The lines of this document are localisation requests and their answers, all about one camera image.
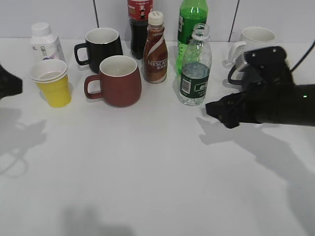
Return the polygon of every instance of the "green label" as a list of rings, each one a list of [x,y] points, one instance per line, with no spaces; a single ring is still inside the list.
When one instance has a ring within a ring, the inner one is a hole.
[[[193,32],[193,28],[195,27],[195,25],[201,23],[207,23],[207,17],[199,20],[191,20],[180,15],[178,23],[178,41],[184,44],[189,44],[189,41],[192,39],[191,35]]]
[[[206,95],[209,76],[202,79],[190,79],[182,74],[180,91],[187,98],[201,98]]]

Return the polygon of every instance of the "red mug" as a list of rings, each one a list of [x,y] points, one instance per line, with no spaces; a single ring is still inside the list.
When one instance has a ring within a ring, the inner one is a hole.
[[[89,93],[91,81],[100,81],[100,92]],[[141,95],[141,77],[137,62],[126,56],[106,58],[99,65],[99,75],[85,79],[84,93],[89,99],[104,98],[115,107],[127,107],[136,103]]]

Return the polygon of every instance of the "bottle label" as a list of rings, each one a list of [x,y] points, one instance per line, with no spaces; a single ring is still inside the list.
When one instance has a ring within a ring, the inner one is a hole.
[[[191,20],[179,16],[178,22],[178,41],[184,44],[189,44],[189,41],[192,39],[193,28],[197,24],[207,23],[207,17],[200,20]]]
[[[209,76],[202,79],[190,79],[182,73],[180,92],[187,98],[201,98],[206,95]]]
[[[59,59],[65,61],[59,39],[54,43],[32,44],[32,49],[35,61],[47,59]]]
[[[151,31],[143,53],[145,79],[150,83],[160,83],[166,78],[168,52],[164,39],[164,28]]]
[[[128,0],[129,17],[138,21],[147,21],[153,9],[153,0]]]

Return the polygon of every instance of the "bottle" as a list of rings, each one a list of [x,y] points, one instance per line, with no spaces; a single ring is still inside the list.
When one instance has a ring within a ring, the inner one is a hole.
[[[144,78],[158,84],[166,79],[168,52],[164,39],[164,16],[162,12],[149,14],[148,39],[144,49]]]
[[[39,22],[31,26],[31,47],[34,61],[60,59],[65,61],[58,34],[51,31],[48,23]]]
[[[143,51],[148,36],[148,15],[152,8],[153,0],[128,0],[131,53],[136,59],[143,58]]]
[[[192,41],[184,54],[180,83],[180,100],[185,105],[197,106],[206,96],[212,65],[209,38],[208,25],[197,24],[194,27]]]
[[[184,0],[179,14],[178,23],[178,56],[176,67],[182,73],[182,61],[186,48],[191,40],[191,34],[196,24],[206,24],[208,5],[206,0]]]

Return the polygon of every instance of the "yellow paper cup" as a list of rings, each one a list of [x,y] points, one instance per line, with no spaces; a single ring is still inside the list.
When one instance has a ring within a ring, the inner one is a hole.
[[[62,60],[40,61],[30,70],[31,79],[43,92],[51,107],[64,107],[71,101],[67,65]]]

